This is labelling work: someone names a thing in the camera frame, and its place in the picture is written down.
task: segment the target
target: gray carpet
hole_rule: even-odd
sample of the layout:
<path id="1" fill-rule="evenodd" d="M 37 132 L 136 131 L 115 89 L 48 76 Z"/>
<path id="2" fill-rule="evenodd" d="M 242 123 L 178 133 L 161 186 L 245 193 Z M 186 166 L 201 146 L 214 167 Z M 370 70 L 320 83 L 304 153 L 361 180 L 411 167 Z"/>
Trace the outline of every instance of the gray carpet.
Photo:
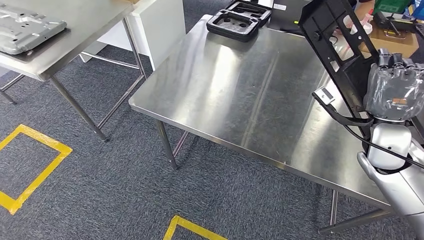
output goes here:
<path id="1" fill-rule="evenodd" d="M 203 14 L 228 0 L 184 0 L 187 31 Z M 129 51 L 108 46 L 102 56 L 133 63 Z M 152 69 L 142 58 L 146 71 Z M 0 78 L 3 85 L 16 73 Z M 138 76 L 138 71 L 79 58 L 58 78 L 99 122 Z M 227 239 L 411 240 L 406 222 L 391 217 L 331 236 L 317 229 L 329 222 L 331 190 L 189 135 L 174 171 L 152 118 L 125 102 L 103 130 L 102 143 L 48 82 L 24 78 L 7 91 L 18 105 L 0 102 L 0 140 L 19 124 L 29 126 L 73 152 L 26 200 L 15 215 L 0 207 L 0 239 L 161 240 L 174 215 Z M 182 131 L 166 125 L 176 144 Z M 19 135 L 0 151 L 0 191 L 16 198 L 57 152 Z M 341 196 L 338 220 L 374 210 Z M 177 227 L 173 240 L 204 239 Z"/>

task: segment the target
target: metal plate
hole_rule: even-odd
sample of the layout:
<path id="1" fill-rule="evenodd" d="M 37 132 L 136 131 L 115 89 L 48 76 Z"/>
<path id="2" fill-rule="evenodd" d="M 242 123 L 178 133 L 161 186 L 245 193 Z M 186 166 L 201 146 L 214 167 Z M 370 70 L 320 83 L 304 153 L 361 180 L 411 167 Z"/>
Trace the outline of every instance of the metal plate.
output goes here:
<path id="1" fill-rule="evenodd" d="M 17 55 L 63 31 L 65 21 L 0 2 L 0 51 Z"/>

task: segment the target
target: table edge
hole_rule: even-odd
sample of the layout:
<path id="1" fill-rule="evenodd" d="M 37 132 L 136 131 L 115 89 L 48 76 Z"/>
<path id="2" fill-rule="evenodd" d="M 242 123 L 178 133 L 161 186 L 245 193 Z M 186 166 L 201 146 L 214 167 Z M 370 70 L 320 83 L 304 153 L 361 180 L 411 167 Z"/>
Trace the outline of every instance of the table edge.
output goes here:
<path id="1" fill-rule="evenodd" d="M 376 207 L 381 208 L 383 210 L 387 210 L 389 212 L 393 212 L 393 209 L 390 206 L 390 204 L 388 204 L 386 202 L 383 202 L 383 201 L 374 199 L 372 197 L 366 196 L 366 195 L 364 195 L 362 193 L 359 193 L 359 192 L 356 192 L 356 191 L 349 190 L 347 188 L 341 187 L 338 184 L 332 183 L 332 182 L 330 182 L 328 180 L 325 180 L 325 179 L 323 179 L 321 177 L 318 177 L 318 176 L 315 176 L 315 175 L 311 175 L 311 174 L 305 173 L 305 172 L 303 172 L 301 170 L 298 170 L 295 167 L 292 167 L 290 165 L 286 165 L 283 162 L 280 162 L 280 161 L 271 159 L 271 158 L 269 158 L 267 156 L 264 156 L 264 155 L 262 155 L 260 153 L 257 153 L 257 152 L 248 150 L 248 149 L 243 148 L 241 146 L 234 145 L 231 142 L 228 142 L 226 140 L 223 140 L 223 139 L 217 138 L 215 136 L 209 135 L 207 133 L 201 132 L 201 131 L 196 130 L 194 128 L 190 128 L 190 127 L 188 127 L 186 125 L 183 125 L 183 124 L 180 124 L 178 122 L 175 122 L 175 121 L 173 121 L 173 120 L 171 120 L 171 119 L 169 119 L 167 117 L 164 117 L 164 116 L 161 116 L 161 115 L 156 114 L 154 112 L 151 112 L 149 110 L 140 108 L 140 107 L 134 105 L 134 103 L 133 103 L 133 97 L 131 97 L 128 102 L 129 102 L 129 105 L 130 105 L 131 109 L 133 109 L 134 111 L 136 111 L 138 113 L 147 115 L 147 116 L 149 116 L 151 118 L 154 118 L 155 120 L 162 121 L 162 122 L 167 123 L 169 125 L 172 125 L 172 126 L 174 126 L 176 128 L 182 129 L 182 130 L 187 131 L 187 132 L 189 132 L 191 134 L 194 134 L 194 135 L 199 136 L 201 138 L 204 138 L 204 139 L 207 139 L 209 141 L 212 141 L 212 142 L 214 142 L 216 144 L 219 144 L 219 145 L 222 145 L 222 146 L 227 147 L 229 149 L 232 149 L 232 150 L 234 150 L 236 152 L 239 152 L 239 153 L 245 154 L 247 156 L 250 156 L 250 157 L 259 159 L 259 160 L 264 161 L 264 162 L 266 162 L 268 164 L 271 164 L 274 167 L 277 167 L 277 168 L 279 168 L 281 170 L 287 171 L 287 172 L 292 173 L 292 174 L 294 174 L 296 176 L 299 176 L 301 178 L 305 178 L 305 179 L 307 179 L 307 180 L 309 180 L 311 182 L 320 184 L 320 185 L 322 185 L 324 187 L 327 187 L 327 188 L 336 190 L 339 193 L 342 193 L 344 195 L 350 196 L 350 197 L 355 198 L 355 199 L 358 199 L 360 201 L 364 201 L 364 202 L 366 202 L 366 203 L 368 203 L 370 205 L 376 206 Z"/>

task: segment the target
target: black metal bracket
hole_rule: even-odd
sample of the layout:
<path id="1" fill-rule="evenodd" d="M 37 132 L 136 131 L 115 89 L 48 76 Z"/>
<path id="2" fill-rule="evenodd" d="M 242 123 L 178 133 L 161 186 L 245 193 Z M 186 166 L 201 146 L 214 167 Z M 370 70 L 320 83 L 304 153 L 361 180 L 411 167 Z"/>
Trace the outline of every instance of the black metal bracket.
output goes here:
<path id="1" fill-rule="evenodd" d="M 346 16 L 349 16 L 356 26 L 356 33 L 351 34 L 351 30 L 343 23 Z M 363 99 L 367 93 L 368 74 L 371 65 L 378 63 L 379 54 L 349 2 L 313 0 L 303 8 L 298 25 L 340 91 L 353 117 L 361 119 L 360 112 L 365 111 Z M 330 42 L 330 37 L 336 29 L 343 34 L 353 52 L 353 56 L 348 59 L 342 60 Z M 362 43 L 368 48 L 371 57 L 365 58 L 361 53 L 359 46 Z M 338 69 L 333 67 L 334 64 L 338 65 Z M 370 137 L 368 124 L 360 126 L 359 129 L 364 138 Z"/>

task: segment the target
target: black cable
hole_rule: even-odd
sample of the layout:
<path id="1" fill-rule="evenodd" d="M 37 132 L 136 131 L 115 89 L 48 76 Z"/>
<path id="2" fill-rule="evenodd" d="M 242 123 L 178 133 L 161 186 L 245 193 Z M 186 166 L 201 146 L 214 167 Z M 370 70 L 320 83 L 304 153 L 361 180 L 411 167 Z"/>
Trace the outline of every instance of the black cable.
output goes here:
<path id="1" fill-rule="evenodd" d="M 388 153 L 388 154 L 391 154 L 391 155 L 393 155 L 393 156 L 395 156 L 395 157 L 398 157 L 398 158 L 400 158 L 400 159 L 402 159 L 402 160 L 404 160 L 405 162 L 407 162 L 407 163 L 410 163 L 410 164 L 413 164 L 413 165 L 415 165 L 415 166 L 418 166 L 418 167 L 420 167 L 420 168 L 422 168 L 422 169 L 424 169 L 424 165 L 423 164 L 421 164 L 421 163 L 419 163 L 419 162 L 416 162 L 416 161 L 414 161 L 414 160 L 412 160 L 412 159 L 410 159 L 410 158 L 407 158 L 407 157 L 404 157 L 404 156 L 402 156 L 402 155 L 400 155 L 400 154 L 397 154 L 396 152 L 394 152 L 394 151 L 390 151 L 390 150 L 387 150 L 387 149 L 385 149 L 384 147 L 382 147 L 382 146 L 379 146 L 379 145 L 377 145 L 377 144 L 374 144 L 374 143 L 372 143 L 372 142 L 370 142 L 370 141 L 367 141 L 367 140 L 365 140 L 365 139 L 363 139 L 361 136 L 359 136 L 358 134 L 356 134 L 356 132 L 354 132 L 350 127 L 348 127 L 347 125 L 343 125 L 343 127 L 350 133 L 350 134 L 352 134 L 355 138 L 357 138 L 357 139 L 359 139 L 359 140 L 361 140 L 362 142 L 364 142 L 364 143 L 366 143 L 366 144 L 368 144 L 368 145 L 370 145 L 371 147 L 374 147 L 374 148 L 376 148 L 376 149 L 378 149 L 378 150 L 381 150 L 381 151 L 383 151 L 383 152 L 385 152 L 385 153 Z"/>

